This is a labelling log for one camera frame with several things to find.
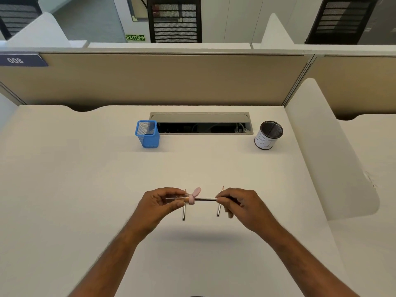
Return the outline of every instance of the desk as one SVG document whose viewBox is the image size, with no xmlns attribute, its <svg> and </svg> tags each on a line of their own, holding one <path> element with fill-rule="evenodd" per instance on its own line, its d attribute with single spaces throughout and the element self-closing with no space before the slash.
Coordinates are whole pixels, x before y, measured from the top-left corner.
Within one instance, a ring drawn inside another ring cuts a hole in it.
<svg viewBox="0 0 396 297">
<path fill-rule="evenodd" d="M 270 151 L 254 135 L 162 135 L 143 149 L 136 122 L 150 112 L 249 112 L 254 133 L 275 120 Z M 275 217 L 349 283 L 282 106 L 106 106 L 74 112 L 22 105 L 0 134 L 0 295 L 65 296 L 146 190 L 254 189 Z M 217 204 L 168 215 L 136 249 L 118 297 L 302 296 L 274 251 Z"/>
</svg>

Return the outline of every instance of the pen holder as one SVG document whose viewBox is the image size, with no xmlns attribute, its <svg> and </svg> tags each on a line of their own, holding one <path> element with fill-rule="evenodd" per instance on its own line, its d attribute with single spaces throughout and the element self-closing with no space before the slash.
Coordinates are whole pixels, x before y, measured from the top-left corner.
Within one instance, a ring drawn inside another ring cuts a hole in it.
<svg viewBox="0 0 396 297">
<path fill-rule="evenodd" d="M 160 133 L 157 129 L 157 121 L 138 121 L 135 135 L 139 138 L 143 148 L 157 148 L 160 144 Z"/>
</svg>

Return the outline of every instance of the office chair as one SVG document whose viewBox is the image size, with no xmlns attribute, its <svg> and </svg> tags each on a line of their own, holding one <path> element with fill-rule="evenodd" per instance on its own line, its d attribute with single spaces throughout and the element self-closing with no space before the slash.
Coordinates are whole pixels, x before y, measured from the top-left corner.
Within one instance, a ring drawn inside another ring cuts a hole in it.
<svg viewBox="0 0 396 297">
<path fill-rule="evenodd" d="M 38 0 L 0 0 L 0 31 L 8 40 L 41 14 Z"/>
<path fill-rule="evenodd" d="M 201 0 L 147 0 L 152 43 L 201 43 Z"/>
<path fill-rule="evenodd" d="M 378 0 L 323 0 L 305 44 L 356 45 Z"/>
</svg>

